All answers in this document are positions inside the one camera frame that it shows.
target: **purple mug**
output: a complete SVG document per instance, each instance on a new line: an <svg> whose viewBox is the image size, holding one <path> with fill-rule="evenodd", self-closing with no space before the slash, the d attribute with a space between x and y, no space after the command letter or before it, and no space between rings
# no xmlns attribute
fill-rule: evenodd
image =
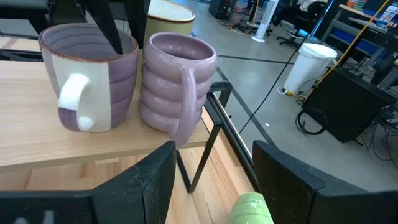
<svg viewBox="0 0 398 224"><path fill-rule="evenodd" d="M152 35L143 50L141 118L168 132L181 147L201 118L217 68L214 48L206 42L171 32Z"/></svg>
<svg viewBox="0 0 398 224"><path fill-rule="evenodd" d="M39 35L44 64L71 131L108 131L127 115L136 83L138 44L119 31L118 55L95 24L63 24Z"/></svg>

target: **wooden tabletop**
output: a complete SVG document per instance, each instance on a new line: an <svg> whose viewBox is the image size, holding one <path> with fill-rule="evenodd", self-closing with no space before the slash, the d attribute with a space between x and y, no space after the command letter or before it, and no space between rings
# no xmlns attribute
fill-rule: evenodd
<svg viewBox="0 0 398 224"><path fill-rule="evenodd" d="M369 19L372 19L372 18L373 18L373 16L371 16L371 15L369 15L369 14L366 14L366 13L364 13L364 12L361 12L361 11L359 11L359 10L357 10L357 9L353 9L352 7L348 7L348 6L344 5L344 4L340 4L339 7L342 8L342 9L345 9L345 10L347 10L347 11L351 11L351 12L353 12L353 13L355 13L355 14L358 14L358 15L361 15L361 16L364 16L364 17L367 17L367 18L369 18Z"/></svg>
<svg viewBox="0 0 398 224"><path fill-rule="evenodd" d="M44 64L0 61L0 172L147 154L169 140L144 123L135 92L127 121L103 133L74 133L58 120ZM184 148L204 146L201 120Z"/></svg>

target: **light green ball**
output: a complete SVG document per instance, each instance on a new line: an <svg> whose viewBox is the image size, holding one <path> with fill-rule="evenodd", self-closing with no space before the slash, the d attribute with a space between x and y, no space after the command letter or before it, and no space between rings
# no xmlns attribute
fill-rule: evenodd
<svg viewBox="0 0 398 224"><path fill-rule="evenodd" d="M273 223L264 197L255 192L239 196L229 214L229 224Z"/></svg>

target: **purple mug handle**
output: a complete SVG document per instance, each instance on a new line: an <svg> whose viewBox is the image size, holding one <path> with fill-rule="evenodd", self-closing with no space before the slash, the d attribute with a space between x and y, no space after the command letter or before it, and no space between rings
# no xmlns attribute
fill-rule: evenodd
<svg viewBox="0 0 398 224"><path fill-rule="evenodd" d="M197 82L192 68L181 70L182 104L180 121L174 139L177 147L186 144L195 129L195 112L197 102Z"/></svg>

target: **gray floor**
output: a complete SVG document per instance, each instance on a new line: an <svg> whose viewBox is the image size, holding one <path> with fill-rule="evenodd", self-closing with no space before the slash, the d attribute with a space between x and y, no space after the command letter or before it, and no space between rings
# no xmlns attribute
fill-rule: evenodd
<svg viewBox="0 0 398 224"><path fill-rule="evenodd" d="M195 13L193 33L211 44L218 55L286 62L294 52L293 48L280 46L276 40L276 35L285 35L280 27L275 34L266 38L265 44L262 44L253 41L248 35L233 32L219 25L208 12L206 4L191 0L175 2L187 6ZM0 20L0 30L25 35L35 34L26 21ZM240 131L249 115L260 105L284 65L222 57L218 59L218 65L220 70L212 79L228 79L233 84L236 94L231 95L226 111L232 116L234 125ZM287 66L276 87L283 85L291 68L291 65ZM254 122L248 123L241 136L251 148L253 140L266 140L264 133L257 128L261 126L280 150L335 177L369 191L398 189L398 170L391 162L380 161L373 151L368 152L365 147L353 142L343 144L328 132L318 136L301 133L295 127L295 117L300 110L296 98L280 95L274 89L256 113ZM310 118L307 123L309 126L317 125ZM375 140L376 151L387 157L380 143L381 139L382 135L378 134ZM369 142L370 136L365 136L365 140Z"/></svg>

